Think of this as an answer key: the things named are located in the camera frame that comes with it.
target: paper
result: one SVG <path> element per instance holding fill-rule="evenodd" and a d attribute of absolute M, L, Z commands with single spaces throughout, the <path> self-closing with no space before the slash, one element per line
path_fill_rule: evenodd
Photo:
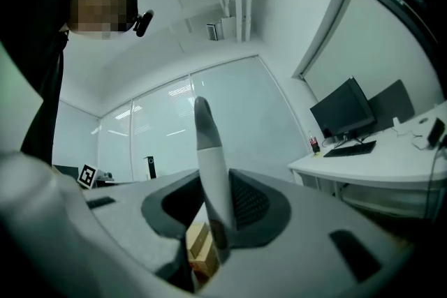
<path fill-rule="evenodd" d="M 0 43 L 0 151 L 20 150 L 42 102 Z"/>

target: black jacket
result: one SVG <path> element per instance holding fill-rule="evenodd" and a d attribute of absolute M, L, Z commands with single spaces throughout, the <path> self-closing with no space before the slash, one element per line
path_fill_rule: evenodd
<path fill-rule="evenodd" d="M 71 0 L 1 0 L 0 40 L 43 104 L 22 151 L 49 165 L 64 71 Z"/>

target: person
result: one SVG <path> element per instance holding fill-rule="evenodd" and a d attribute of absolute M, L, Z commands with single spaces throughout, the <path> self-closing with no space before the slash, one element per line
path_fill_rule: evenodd
<path fill-rule="evenodd" d="M 111 33 L 128 31 L 138 17 L 138 0 L 0 2 L 0 40 L 23 76 L 43 99 L 24 139 L 22 152 L 51 165 L 64 72 L 63 50 L 69 32 L 109 38 Z"/>

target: mesh grille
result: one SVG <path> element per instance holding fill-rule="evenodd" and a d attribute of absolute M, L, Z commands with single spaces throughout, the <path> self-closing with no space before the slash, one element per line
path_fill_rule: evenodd
<path fill-rule="evenodd" d="M 238 230 L 262 219 L 270 207 L 265 194 L 236 177 L 231 177 L 231 195 Z"/>

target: black rubber pad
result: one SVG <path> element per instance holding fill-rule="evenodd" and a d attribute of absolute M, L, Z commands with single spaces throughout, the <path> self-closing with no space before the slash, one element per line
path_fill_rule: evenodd
<path fill-rule="evenodd" d="M 110 196 L 104 196 L 103 198 L 87 201 L 87 206 L 92 210 L 101 206 L 112 204 L 113 202 L 115 202 L 115 200 Z"/>
<path fill-rule="evenodd" d="M 338 230 L 329 236 L 358 282 L 380 270 L 380 263 L 351 232 Z"/>

